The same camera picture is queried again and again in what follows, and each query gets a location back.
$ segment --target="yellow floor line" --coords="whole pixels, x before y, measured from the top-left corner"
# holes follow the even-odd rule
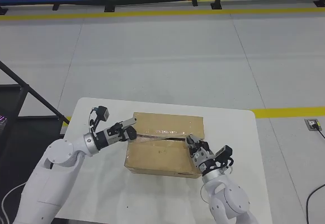
[[[7,20],[61,20],[74,18],[103,18],[129,16],[181,16],[181,15],[217,15],[217,14],[274,14],[274,13],[313,13],[325,12],[325,8],[272,8],[272,9],[240,9],[240,10],[173,10],[173,11],[140,11],[113,13],[74,13],[47,15],[15,15],[0,16],[0,21]]]
[[[292,118],[299,116],[325,116],[325,106],[313,108],[269,108],[269,109],[252,109],[256,118]]]

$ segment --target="power cord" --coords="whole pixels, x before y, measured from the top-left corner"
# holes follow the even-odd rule
[[[1,209],[2,209],[2,212],[3,212],[3,214],[4,214],[4,217],[5,217],[6,220],[7,220],[7,224],[10,224],[10,219],[9,219],[8,216],[7,216],[6,210],[4,210],[4,200],[6,200],[6,197],[7,197],[10,193],[12,193],[12,191],[14,191],[15,189],[17,189],[17,188],[19,188],[19,187],[25,185],[26,183],[27,183],[27,182],[25,182],[25,183],[23,183],[23,184],[20,184],[20,185],[16,186],[16,187],[13,188],[12,190],[10,190],[10,191],[9,191],[9,192],[8,192],[8,193],[3,197],[3,199],[2,199],[2,202],[1,202]],[[1,223],[4,224],[4,221],[3,221],[3,219],[2,219],[1,216],[0,216],[0,220],[1,220]]]
[[[323,133],[321,133],[320,131],[320,128],[319,128],[319,125],[318,124],[313,124],[312,125],[312,128],[315,128],[320,134],[321,136],[325,139],[325,136],[323,135]],[[313,192],[311,192],[308,196],[308,199],[307,199],[307,224],[309,224],[309,200],[310,200],[310,197],[316,192],[318,191],[319,189],[323,188],[325,186],[325,184],[321,185],[320,187],[318,187],[317,189],[313,190]]]

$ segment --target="white table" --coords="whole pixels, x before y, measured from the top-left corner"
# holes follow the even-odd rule
[[[65,139],[72,141],[87,133],[91,107],[99,105],[108,108],[110,117],[107,122],[99,124],[98,130],[131,118],[135,111],[202,116],[205,140],[211,150],[216,152],[225,144],[231,146],[234,165],[230,177],[247,192],[251,211],[259,223],[272,224],[253,112],[81,98]],[[85,159],[67,202],[57,214],[58,218],[110,224],[215,223],[208,205],[200,198],[201,178],[132,174],[124,167],[126,147],[126,142],[116,143]]]

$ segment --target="clear tape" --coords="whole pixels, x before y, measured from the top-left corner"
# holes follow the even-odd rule
[[[136,143],[142,142],[153,142],[153,141],[161,141],[169,138],[181,138],[185,139],[189,134],[167,134],[165,136],[149,136],[145,134],[138,134],[138,138],[134,141]]]

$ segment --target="gray floor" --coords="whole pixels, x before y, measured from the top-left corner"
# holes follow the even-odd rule
[[[1,21],[0,59],[66,116],[81,97],[325,106],[325,13]],[[13,82],[0,71],[0,83]],[[49,114],[32,97],[21,112]],[[305,200],[325,183],[325,141],[302,117],[257,126],[273,222],[305,223]],[[325,189],[309,209],[310,223],[325,223]]]

